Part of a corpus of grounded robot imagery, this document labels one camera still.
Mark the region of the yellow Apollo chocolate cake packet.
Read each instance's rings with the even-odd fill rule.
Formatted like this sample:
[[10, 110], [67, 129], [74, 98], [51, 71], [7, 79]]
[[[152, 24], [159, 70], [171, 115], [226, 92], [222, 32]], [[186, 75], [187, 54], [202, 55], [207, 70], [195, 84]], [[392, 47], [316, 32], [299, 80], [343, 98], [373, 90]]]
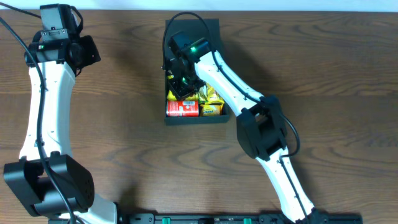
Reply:
[[169, 88], [167, 99], [169, 101], [176, 101], [177, 94], [175, 91], [178, 90], [178, 79], [174, 75], [167, 75], [167, 86]]

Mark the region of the green pandan cake packet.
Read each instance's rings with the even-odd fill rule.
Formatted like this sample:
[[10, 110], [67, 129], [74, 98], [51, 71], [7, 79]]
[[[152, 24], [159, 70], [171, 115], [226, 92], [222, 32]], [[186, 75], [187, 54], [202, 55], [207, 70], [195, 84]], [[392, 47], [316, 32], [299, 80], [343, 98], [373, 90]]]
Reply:
[[205, 104], [207, 102], [207, 86], [203, 85], [198, 90], [198, 102], [199, 104]]

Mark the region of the red drink can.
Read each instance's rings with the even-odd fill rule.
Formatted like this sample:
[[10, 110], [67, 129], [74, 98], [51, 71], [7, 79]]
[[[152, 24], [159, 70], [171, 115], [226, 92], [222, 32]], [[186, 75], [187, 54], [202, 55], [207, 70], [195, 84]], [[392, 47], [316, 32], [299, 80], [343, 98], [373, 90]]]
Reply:
[[197, 117], [199, 104], [197, 101], [168, 101], [166, 115], [171, 117]]

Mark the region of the yellow snack packet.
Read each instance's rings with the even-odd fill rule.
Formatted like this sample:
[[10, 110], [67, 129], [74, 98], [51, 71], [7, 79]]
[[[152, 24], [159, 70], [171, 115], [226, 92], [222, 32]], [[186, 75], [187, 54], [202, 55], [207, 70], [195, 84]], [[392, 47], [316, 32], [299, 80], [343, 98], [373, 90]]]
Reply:
[[199, 100], [199, 95], [198, 92], [186, 97], [183, 99], [184, 101], [198, 101]]
[[223, 105], [224, 99], [216, 92], [216, 90], [209, 84], [206, 83], [206, 105]]

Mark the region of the yellow Lemond biscuit packet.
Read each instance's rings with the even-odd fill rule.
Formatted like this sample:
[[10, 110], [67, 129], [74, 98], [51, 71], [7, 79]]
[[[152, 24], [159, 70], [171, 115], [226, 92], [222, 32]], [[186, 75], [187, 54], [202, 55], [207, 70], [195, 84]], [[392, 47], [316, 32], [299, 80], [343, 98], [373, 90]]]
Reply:
[[220, 116], [222, 115], [223, 104], [221, 105], [201, 105], [200, 116]]

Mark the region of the dark green box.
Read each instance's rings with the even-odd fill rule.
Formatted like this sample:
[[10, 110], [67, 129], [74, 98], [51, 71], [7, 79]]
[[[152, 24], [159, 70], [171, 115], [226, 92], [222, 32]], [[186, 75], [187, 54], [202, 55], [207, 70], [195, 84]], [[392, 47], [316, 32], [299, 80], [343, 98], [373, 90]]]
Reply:
[[[224, 48], [220, 37], [219, 19], [204, 19], [210, 32], [207, 32], [205, 26], [198, 19], [175, 19], [169, 26], [165, 36], [165, 58], [166, 60], [174, 58], [174, 54], [169, 49], [168, 41], [171, 36], [178, 32], [183, 32], [192, 42], [204, 37], [211, 41], [216, 50], [223, 55]], [[217, 116], [197, 116], [197, 117], [169, 117], [165, 114], [165, 124], [167, 126], [188, 125], [188, 124], [216, 124], [226, 123], [231, 116], [229, 106], [224, 104], [222, 114]]]

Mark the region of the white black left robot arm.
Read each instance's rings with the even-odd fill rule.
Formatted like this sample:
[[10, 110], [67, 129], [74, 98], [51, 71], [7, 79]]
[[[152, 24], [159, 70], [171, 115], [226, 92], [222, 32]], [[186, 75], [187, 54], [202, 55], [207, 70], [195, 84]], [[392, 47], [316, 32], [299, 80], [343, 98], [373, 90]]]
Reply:
[[43, 28], [24, 46], [31, 100], [24, 144], [3, 177], [27, 213], [50, 223], [117, 223], [115, 203], [95, 193], [90, 172], [73, 158], [70, 101], [76, 77], [100, 61], [83, 18], [67, 4], [40, 7]]

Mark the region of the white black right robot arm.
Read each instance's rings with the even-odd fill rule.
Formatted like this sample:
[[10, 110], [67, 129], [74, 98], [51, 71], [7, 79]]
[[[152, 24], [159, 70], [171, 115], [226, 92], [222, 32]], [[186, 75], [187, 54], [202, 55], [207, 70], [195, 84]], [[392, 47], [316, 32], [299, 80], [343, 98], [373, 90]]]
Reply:
[[315, 206], [294, 171], [286, 135], [293, 124], [275, 96], [264, 96], [246, 84], [206, 38], [192, 41], [183, 32], [164, 39], [164, 69], [174, 74], [169, 86], [177, 99], [209, 84], [236, 117], [237, 140], [243, 151], [265, 170], [279, 198], [282, 213], [293, 223], [313, 223]]

